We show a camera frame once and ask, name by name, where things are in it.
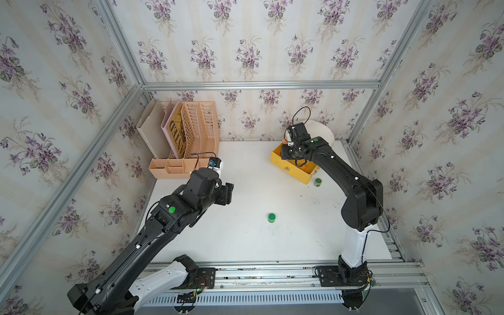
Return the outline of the yellow drawer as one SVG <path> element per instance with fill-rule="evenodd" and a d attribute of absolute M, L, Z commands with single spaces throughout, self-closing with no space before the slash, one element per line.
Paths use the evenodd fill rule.
<path fill-rule="evenodd" d="M 320 167 L 311 161 L 308 161 L 306 170 L 303 171 L 302 169 L 299 169 L 299 166 L 301 166 L 301 164 L 305 161 L 301 160 L 300 162 L 296 162 L 294 160 L 283 160 L 280 155 L 282 146 L 283 144 L 279 145 L 272 151 L 270 155 L 270 162 L 284 173 L 307 185 L 311 181 L 312 176 L 319 172 Z"/>

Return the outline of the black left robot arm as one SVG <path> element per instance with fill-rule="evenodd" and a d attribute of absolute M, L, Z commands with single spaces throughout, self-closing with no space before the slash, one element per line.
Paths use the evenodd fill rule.
<path fill-rule="evenodd" d="M 190 173 L 188 182 L 156 202 L 144 226 L 123 252 L 96 278 L 77 283 L 67 296 L 81 314 L 134 314 L 165 290 L 177 288 L 198 267 L 181 255 L 151 276 L 139 275 L 153 258 L 186 227 L 193 227 L 214 205 L 231 202 L 233 184 L 224 184 L 221 168 L 213 164 Z"/>

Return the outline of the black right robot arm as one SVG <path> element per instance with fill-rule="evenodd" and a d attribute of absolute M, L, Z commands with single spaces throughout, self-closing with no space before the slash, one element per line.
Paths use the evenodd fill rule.
<path fill-rule="evenodd" d="M 304 123 L 286 129 L 287 144 L 280 149 L 283 160 L 310 161 L 319 166 L 346 196 L 341 216 L 347 225 L 345 246 L 339 256 L 341 274 L 361 272 L 366 266 L 366 242 L 383 214 L 383 185 L 370 181 L 343 161 L 321 136 L 312 137 Z"/>

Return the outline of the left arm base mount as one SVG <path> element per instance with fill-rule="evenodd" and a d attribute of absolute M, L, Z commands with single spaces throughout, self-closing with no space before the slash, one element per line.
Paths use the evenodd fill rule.
<path fill-rule="evenodd" d="M 161 273 L 161 284 L 166 290 L 213 289 L 216 271 L 216 268 L 200 267 L 189 256 L 181 255 Z"/>

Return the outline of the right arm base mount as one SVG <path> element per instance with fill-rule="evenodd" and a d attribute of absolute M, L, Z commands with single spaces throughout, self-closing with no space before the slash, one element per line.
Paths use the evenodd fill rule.
<path fill-rule="evenodd" d="M 338 265 L 316 266 L 314 273 L 322 287 L 366 287 L 373 275 L 367 263 L 351 268 L 342 259 Z"/>

